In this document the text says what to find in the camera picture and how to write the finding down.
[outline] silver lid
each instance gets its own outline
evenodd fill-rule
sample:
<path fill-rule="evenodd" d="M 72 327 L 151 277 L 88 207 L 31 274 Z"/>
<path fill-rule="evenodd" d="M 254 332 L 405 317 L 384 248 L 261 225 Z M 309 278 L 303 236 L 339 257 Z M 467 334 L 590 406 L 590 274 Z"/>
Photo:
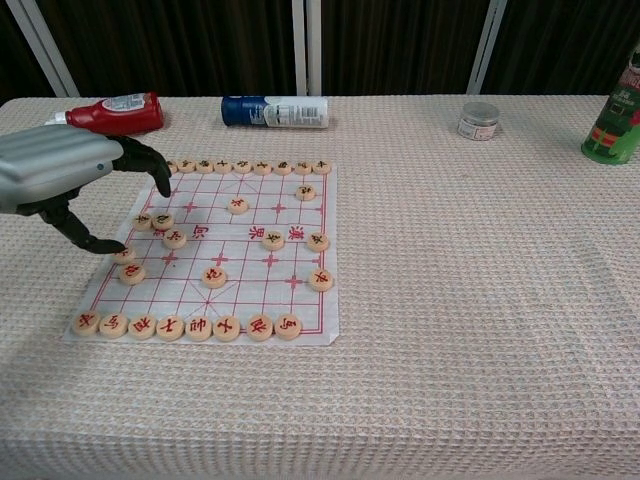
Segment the silver lid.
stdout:
<path fill-rule="evenodd" d="M 470 102 L 462 107 L 462 114 L 466 120 L 480 126 L 493 125 L 500 117 L 500 110 L 485 102 Z"/>

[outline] dark curtain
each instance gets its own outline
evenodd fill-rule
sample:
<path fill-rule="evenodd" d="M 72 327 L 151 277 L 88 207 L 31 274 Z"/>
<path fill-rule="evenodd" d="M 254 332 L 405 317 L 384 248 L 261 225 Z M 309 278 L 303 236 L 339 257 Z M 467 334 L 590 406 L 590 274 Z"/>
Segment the dark curtain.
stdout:
<path fill-rule="evenodd" d="M 483 93 L 607 95 L 639 38 L 637 0 L 511 0 Z"/>
<path fill-rule="evenodd" d="M 291 0 L 38 0 L 82 96 L 295 95 Z"/>
<path fill-rule="evenodd" d="M 464 93 L 488 5 L 322 0 L 322 93 Z"/>
<path fill-rule="evenodd" d="M 0 2 L 0 44 L 0 105 L 12 98 L 54 96 L 6 2 Z"/>

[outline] green bottle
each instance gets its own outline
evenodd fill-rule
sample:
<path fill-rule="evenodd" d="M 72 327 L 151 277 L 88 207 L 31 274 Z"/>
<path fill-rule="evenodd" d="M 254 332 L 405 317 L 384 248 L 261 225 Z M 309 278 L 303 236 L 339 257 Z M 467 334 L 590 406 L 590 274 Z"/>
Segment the green bottle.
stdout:
<path fill-rule="evenodd" d="M 582 153 L 599 163 L 627 163 L 640 143 L 640 43 L 609 95 Z"/>

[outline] robotic hand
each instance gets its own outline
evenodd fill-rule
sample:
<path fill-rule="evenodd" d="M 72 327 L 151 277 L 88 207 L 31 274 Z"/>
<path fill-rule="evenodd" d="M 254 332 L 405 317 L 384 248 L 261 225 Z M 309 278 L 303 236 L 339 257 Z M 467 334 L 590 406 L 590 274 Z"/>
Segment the robotic hand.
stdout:
<path fill-rule="evenodd" d="M 160 194 L 171 195 L 162 155 L 137 140 L 104 136 L 70 125 L 48 125 L 0 136 L 0 213 L 33 215 L 91 253 L 117 253 L 124 245 L 99 240 L 69 211 L 69 200 L 112 170 L 148 172 Z"/>

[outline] chinese chess board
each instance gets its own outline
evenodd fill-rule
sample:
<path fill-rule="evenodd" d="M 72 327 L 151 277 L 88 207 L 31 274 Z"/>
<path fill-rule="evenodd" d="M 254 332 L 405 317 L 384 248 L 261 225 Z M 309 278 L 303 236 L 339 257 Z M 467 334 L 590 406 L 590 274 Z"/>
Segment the chinese chess board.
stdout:
<path fill-rule="evenodd" d="M 303 202 L 296 198 L 296 189 L 303 183 L 313 185 L 314 199 Z M 194 316 L 206 316 L 213 322 L 232 315 L 241 324 L 241 333 L 232 344 L 330 344 L 339 333 L 336 183 L 335 165 L 327 175 L 174 173 L 170 198 L 162 197 L 149 180 L 116 236 L 135 250 L 135 261 L 146 271 L 144 281 L 125 285 L 118 278 L 120 266 L 106 257 L 73 318 L 87 310 L 103 316 L 121 312 L 128 318 L 151 314 L 158 320 L 179 315 L 185 323 Z M 232 215 L 227 205 L 238 196 L 250 208 Z M 171 213 L 174 228 L 187 235 L 186 246 L 171 250 L 163 244 L 163 232 L 134 230 L 132 219 L 141 212 Z M 285 236 L 285 246 L 273 252 L 262 246 L 265 232 L 272 230 Z M 315 253 L 306 241 L 319 231 L 329 237 L 330 245 Z M 210 289 L 202 283 L 203 272 L 212 266 L 227 273 L 222 288 Z M 326 292 L 310 288 L 308 278 L 316 268 L 332 273 L 333 288 Z M 248 319 L 259 313 L 274 322 L 280 315 L 293 313 L 302 322 L 301 334 L 291 341 L 273 335 L 265 342 L 254 342 L 245 332 Z M 127 334 L 114 340 L 100 333 L 81 337 L 72 331 L 71 322 L 65 339 L 139 342 Z M 141 343 L 165 342 L 154 335 Z M 173 343 L 194 342 L 183 335 Z M 222 342 L 212 336 L 198 343 Z"/>

